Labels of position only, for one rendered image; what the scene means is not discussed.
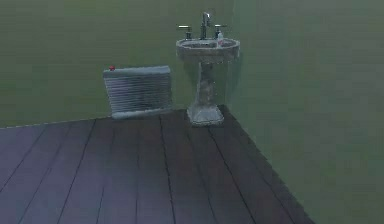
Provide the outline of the grey ribbed radiator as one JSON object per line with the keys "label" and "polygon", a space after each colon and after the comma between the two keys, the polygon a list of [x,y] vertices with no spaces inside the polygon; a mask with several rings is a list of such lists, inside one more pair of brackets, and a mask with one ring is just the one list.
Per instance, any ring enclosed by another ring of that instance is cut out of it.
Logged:
{"label": "grey ribbed radiator", "polygon": [[173,108],[168,65],[109,68],[102,76],[113,119],[161,114]]}

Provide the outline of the dark metal sink faucet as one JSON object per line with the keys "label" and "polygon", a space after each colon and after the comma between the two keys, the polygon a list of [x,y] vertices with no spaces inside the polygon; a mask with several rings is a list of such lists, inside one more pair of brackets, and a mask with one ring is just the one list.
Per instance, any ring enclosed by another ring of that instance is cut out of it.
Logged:
{"label": "dark metal sink faucet", "polygon": [[[211,14],[209,12],[202,13],[202,19],[200,24],[200,35],[198,37],[199,40],[207,40],[208,39],[208,29],[214,29],[213,39],[217,39],[219,34],[221,33],[222,28],[226,28],[226,24],[213,24],[211,22]],[[189,25],[178,25],[178,29],[185,30],[185,39],[192,40],[192,27]]]}

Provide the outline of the grey pedestal sink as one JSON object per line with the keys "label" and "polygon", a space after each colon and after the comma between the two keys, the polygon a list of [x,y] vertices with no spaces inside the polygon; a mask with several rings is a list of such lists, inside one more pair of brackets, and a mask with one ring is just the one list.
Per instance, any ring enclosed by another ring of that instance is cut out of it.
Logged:
{"label": "grey pedestal sink", "polygon": [[187,108],[189,121],[194,126],[221,124],[223,114],[215,102],[215,64],[228,63],[240,55],[240,42],[223,38],[181,39],[176,41],[176,55],[183,62],[198,65],[197,91],[193,103]]}

